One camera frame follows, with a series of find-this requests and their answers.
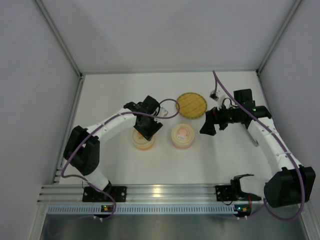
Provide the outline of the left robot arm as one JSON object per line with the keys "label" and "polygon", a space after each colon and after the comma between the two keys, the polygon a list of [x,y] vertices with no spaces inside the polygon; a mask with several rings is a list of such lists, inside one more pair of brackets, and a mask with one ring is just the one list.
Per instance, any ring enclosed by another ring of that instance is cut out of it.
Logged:
{"label": "left robot arm", "polygon": [[150,142],[163,126],[154,117],[166,117],[168,111],[151,96],[142,102],[129,102],[116,114],[90,127],[76,126],[71,131],[63,157],[76,168],[81,177],[105,193],[112,184],[100,169],[100,147],[122,131],[133,127],[144,140]]}

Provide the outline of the metal tongs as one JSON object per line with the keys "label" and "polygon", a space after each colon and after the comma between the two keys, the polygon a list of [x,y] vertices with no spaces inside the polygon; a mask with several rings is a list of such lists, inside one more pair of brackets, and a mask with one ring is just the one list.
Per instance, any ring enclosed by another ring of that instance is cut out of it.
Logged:
{"label": "metal tongs", "polygon": [[241,127],[243,128],[244,132],[246,133],[246,135],[248,136],[248,138],[250,139],[250,141],[252,142],[252,144],[255,146],[255,147],[258,147],[259,146],[259,143],[253,138],[253,136],[251,135],[251,133],[248,131],[248,129],[246,128],[246,125],[245,124],[241,124]]}

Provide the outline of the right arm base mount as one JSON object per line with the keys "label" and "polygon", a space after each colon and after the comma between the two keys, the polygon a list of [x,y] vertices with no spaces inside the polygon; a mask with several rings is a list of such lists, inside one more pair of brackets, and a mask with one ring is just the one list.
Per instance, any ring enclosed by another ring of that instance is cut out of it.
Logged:
{"label": "right arm base mount", "polygon": [[261,201],[262,198],[253,193],[243,192],[241,190],[240,180],[244,177],[251,177],[253,174],[237,175],[230,180],[230,184],[216,185],[216,200],[218,202],[233,202],[233,201]]}

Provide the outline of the cream lid orange handle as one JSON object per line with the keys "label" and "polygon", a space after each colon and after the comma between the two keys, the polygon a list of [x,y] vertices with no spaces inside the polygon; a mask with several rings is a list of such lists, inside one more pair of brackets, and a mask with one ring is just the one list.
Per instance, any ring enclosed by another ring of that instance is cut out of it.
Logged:
{"label": "cream lid orange handle", "polygon": [[145,139],[137,130],[132,132],[132,142],[133,141],[155,141],[156,138],[153,136],[150,140]]}

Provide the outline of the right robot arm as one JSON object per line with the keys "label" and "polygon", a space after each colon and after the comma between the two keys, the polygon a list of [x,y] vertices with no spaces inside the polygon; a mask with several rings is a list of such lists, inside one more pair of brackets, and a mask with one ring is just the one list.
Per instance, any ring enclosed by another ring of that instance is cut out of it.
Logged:
{"label": "right robot arm", "polygon": [[261,148],[272,173],[269,180],[253,174],[235,176],[230,181],[233,195],[238,200],[264,198],[272,208],[299,204],[301,200],[308,202],[316,178],[313,168],[304,167],[288,150],[274,126],[272,115],[265,106],[256,105],[250,88],[236,90],[233,96],[240,105],[227,107],[225,96],[219,97],[216,91],[210,93],[218,106],[206,111],[199,132],[214,136],[215,126],[223,131],[230,124],[242,124]]}

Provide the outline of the cream lid pink handle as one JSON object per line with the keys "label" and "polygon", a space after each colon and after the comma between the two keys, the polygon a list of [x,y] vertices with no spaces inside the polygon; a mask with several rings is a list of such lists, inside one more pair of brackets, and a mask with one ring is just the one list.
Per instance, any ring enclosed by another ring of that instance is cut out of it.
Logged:
{"label": "cream lid pink handle", "polygon": [[194,129],[188,124],[177,124],[171,131],[171,139],[179,145],[191,144],[195,139]]}

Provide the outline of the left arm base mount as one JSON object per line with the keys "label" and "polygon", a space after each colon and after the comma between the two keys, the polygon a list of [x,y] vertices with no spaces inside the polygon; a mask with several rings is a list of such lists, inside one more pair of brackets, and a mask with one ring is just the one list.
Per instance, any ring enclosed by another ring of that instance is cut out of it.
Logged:
{"label": "left arm base mount", "polygon": [[[117,203],[126,202],[127,187],[126,186],[112,186],[109,195]],[[82,202],[84,203],[111,203],[112,199],[106,196],[104,193],[93,189],[90,186],[86,186],[83,189]]]}

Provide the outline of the orange lunch bowl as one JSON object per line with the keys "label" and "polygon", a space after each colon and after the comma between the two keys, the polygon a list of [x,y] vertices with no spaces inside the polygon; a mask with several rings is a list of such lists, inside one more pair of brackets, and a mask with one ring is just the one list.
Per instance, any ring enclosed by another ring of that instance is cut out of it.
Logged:
{"label": "orange lunch bowl", "polygon": [[140,151],[147,151],[151,149],[154,146],[154,144],[155,144],[154,140],[133,141],[134,147]]}

